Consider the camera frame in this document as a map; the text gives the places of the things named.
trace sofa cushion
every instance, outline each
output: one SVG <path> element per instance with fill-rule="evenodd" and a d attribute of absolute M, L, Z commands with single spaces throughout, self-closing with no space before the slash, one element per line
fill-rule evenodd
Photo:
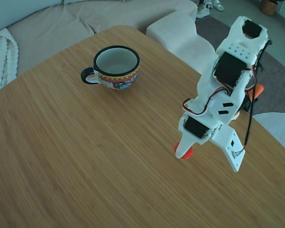
<path fill-rule="evenodd" d="M 0 30 L 62 0 L 0 0 Z"/>
<path fill-rule="evenodd" d="M 115 25 L 129 25 L 145 32 L 150 24 L 174 11 L 186 12 L 194 20 L 197 12 L 197 5 L 191 0 L 130 0 L 125 3 L 97 0 L 68 4 L 65 7 L 96 33 Z"/>
<path fill-rule="evenodd" d="M 63 4 L 66 5 L 66 4 L 69 4 L 69 3 L 76 3 L 76 2 L 80 2 L 80 1 L 89 1 L 89 0 L 63 0 Z"/>
<path fill-rule="evenodd" d="M 11 25 L 8 30 L 19 47 L 21 75 L 65 48 L 92 36 L 93 30 L 63 6 L 53 6 Z"/>

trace wicker basket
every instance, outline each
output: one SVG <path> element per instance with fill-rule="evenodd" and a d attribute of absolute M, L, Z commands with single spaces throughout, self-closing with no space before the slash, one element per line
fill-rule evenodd
<path fill-rule="evenodd" d="M 270 0 L 262 0 L 261 2 L 260 10 L 262 13 L 268 16 L 273 16 L 276 8 L 277 8 L 277 4 Z"/>

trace black mug rim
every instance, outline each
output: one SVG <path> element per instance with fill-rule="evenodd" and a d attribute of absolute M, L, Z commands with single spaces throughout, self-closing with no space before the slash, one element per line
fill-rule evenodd
<path fill-rule="evenodd" d="M 127 49 L 127 50 L 131 51 L 132 53 L 134 53 L 135 56 L 136 56 L 136 59 L 137 59 L 136 65 L 135 65 L 131 70 L 128 70 L 128 71 L 126 71 L 126 72 L 124 72 L 124 73 L 121 73 L 121 74 L 110 74 L 110 73 L 107 73 L 107 72 L 105 72 L 105 71 L 99 69 L 99 67 L 97 66 L 97 63 L 96 63 L 98 56 L 99 56 L 101 53 L 103 53 L 104 51 L 109 50 L 109 49 L 112 49 L 112 48 L 124 48 L 124 49 Z M 133 50 L 132 48 L 130 48 L 130 47 L 122 46 L 122 45 L 113 45 L 113 46 L 108 46 L 108 47 L 106 47 L 106 48 L 103 48 L 103 49 L 101 49 L 101 50 L 95 55 L 95 57 L 94 57 L 94 69 L 97 70 L 98 72 L 100 72 L 100 73 L 103 74 L 103 75 L 112 76 L 112 77 L 124 76 L 124 75 L 127 75 L 127 74 L 133 72 L 133 71 L 139 66 L 139 63 L 140 63 L 140 58 L 139 58 L 139 55 L 137 54 L 137 52 L 134 51 L 134 50 Z"/>

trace orange part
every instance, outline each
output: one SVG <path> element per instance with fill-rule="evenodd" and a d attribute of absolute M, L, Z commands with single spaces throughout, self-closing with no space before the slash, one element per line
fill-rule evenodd
<path fill-rule="evenodd" d="M 264 91 L 264 86 L 262 84 L 256 84 L 256 94 L 255 99 Z M 253 89 L 248 91 L 249 99 L 252 101 Z"/>
<path fill-rule="evenodd" d="M 179 146 L 180 143 L 176 144 L 174 146 L 174 153 L 176 153 L 176 149 Z M 183 159 L 189 159 L 193 155 L 194 149 L 190 147 L 190 149 L 182 156 Z"/>

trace white cushion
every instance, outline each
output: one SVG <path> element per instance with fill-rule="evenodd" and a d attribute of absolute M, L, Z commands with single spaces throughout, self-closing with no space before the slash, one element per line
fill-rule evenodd
<path fill-rule="evenodd" d="M 147 28 L 147 36 L 203 74 L 217 58 L 214 47 L 196 32 L 194 20 L 174 12 Z"/>
<path fill-rule="evenodd" d="M 285 113 L 261 113 L 253 117 L 285 147 Z"/>
<path fill-rule="evenodd" d="M 0 0 L 0 30 L 62 0 Z"/>
<path fill-rule="evenodd" d="M 76 2 L 80 2 L 80 1 L 89 1 L 89 0 L 63 0 L 63 4 L 66 5 L 66 4 L 76 3 Z"/>
<path fill-rule="evenodd" d="M 190 0 L 94 0 L 66 5 L 69 12 L 79 17 L 98 33 L 115 25 L 129 25 L 144 32 L 158 19 L 183 11 L 192 17 L 197 6 Z"/>
<path fill-rule="evenodd" d="M 34 13 L 8 29 L 19 47 L 18 76 L 94 34 L 89 26 L 71 15 L 63 5 Z"/>

